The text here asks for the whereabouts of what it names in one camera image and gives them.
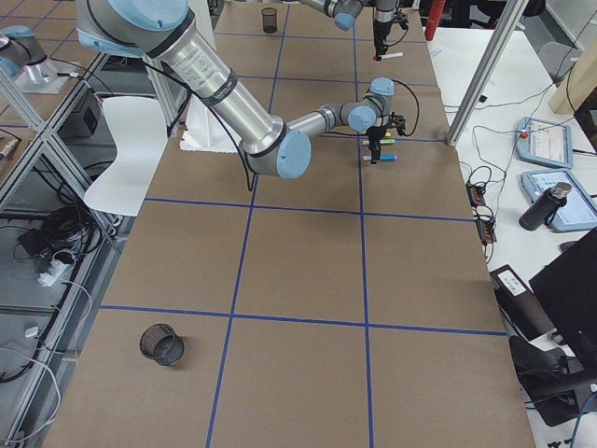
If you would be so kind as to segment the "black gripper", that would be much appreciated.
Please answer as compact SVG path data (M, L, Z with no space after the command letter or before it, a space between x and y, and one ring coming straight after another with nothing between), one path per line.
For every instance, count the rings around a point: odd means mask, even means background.
M385 137L390 121L389 115L382 116L367 129L371 164L377 164L380 161L382 154L381 139Z
M399 9L375 9L373 15L374 60L380 60L386 54L386 38L394 24L399 24L403 30L407 29L407 14Z

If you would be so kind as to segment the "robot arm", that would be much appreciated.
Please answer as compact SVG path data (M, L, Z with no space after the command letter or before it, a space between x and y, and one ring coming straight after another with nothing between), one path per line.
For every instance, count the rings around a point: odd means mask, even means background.
M185 86L241 138L247 168L258 175L297 178L312 158L311 137L349 126L369 139L371 160L400 117L392 112L395 85L374 79L358 102L323 105L289 123L269 114L200 34L185 1L78 1L78 39L98 52L167 63Z
M387 51L405 37L403 35L395 43L387 43L387 37L395 24L398 24L405 34L410 28L409 17L399 7L398 1L300 0L299 3L311 7L331 18L335 25L342 31L352 29L361 12L366 7L372 6L372 32L375 48L374 61L395 57L395 54L388 54Z

